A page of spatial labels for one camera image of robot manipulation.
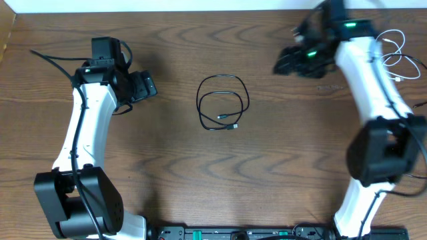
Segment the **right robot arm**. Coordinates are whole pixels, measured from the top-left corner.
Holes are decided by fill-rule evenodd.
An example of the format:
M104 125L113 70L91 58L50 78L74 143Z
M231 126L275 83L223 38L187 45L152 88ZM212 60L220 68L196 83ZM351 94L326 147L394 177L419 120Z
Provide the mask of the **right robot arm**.
M361 130L346 151L350 182L324 239L399 239L402 229L371 229L372 220L396 185L426 154L426 118L413 114L382 62L378 32L368 19L353 19L343 0L325 0L320 30L305 18L294 31L296 45L278 56L277 75L319 79L331 65L344 74L358 110Z

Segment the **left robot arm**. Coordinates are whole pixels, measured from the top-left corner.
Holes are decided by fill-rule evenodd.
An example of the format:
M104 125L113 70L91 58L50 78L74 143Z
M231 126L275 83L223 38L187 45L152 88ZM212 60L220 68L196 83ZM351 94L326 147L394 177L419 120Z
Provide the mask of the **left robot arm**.
M91 40L92 56L66 77L73 109L61 151L48 172L38 173L34 191L52 233L58 239L155 239L146 218L127 212L104 171L111 118L153 97L157 89L148 71L129 72L133 53L113 37Z

